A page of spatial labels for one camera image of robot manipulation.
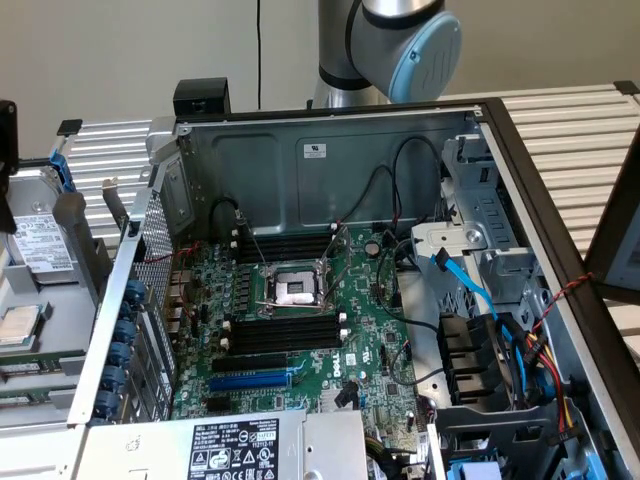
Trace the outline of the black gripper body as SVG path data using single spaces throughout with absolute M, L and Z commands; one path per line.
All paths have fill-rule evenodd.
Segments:
M 16 173 L 19 163 L 17 107 L 13 101 L 0 100 L 1 174 Z

